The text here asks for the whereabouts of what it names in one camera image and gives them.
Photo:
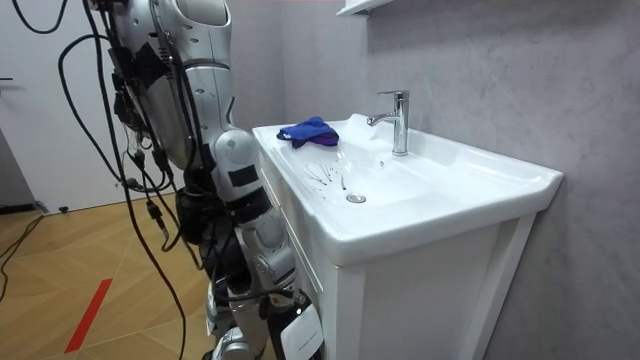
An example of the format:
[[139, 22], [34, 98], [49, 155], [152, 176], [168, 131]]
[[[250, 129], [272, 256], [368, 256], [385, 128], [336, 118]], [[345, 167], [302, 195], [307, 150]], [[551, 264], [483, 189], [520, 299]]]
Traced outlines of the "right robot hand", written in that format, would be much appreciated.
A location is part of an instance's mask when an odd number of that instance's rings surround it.
[[278, 360], [322, 358], [324, 334], [320, 316], [312, 300], [300, 292], [292, 304], [266, 304], [266, 322]]

